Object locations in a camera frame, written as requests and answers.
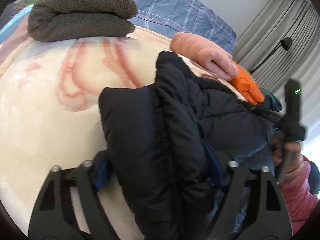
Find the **right hand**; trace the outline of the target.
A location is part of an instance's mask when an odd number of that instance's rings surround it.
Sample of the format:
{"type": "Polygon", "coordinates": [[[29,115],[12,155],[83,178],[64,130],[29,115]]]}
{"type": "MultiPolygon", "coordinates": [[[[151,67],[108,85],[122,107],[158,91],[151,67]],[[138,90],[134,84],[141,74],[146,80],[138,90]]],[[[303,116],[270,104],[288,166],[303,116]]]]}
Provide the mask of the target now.
{"type": "Polygon", "coordinates": [[[276,133],[271,141],[272,158],[275,167],[279,167],[281,175],[295,171],[300,165],[302,145],[299,141],[284,140],[284,134],[276,133]]]}

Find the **pink sleeve forearm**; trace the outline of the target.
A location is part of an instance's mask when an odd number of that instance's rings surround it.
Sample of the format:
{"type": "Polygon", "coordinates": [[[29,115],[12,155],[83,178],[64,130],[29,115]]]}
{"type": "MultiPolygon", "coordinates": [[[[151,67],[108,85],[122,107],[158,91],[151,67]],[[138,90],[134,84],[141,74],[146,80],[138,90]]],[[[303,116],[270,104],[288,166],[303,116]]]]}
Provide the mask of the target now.
{"type": "Polygon", "coordinates": [[[299,165],[280,183],[281,194],[290,215],[295,234],[306,223],[319,199],[319,169],[316,164],[300,155],[299,165]]]}

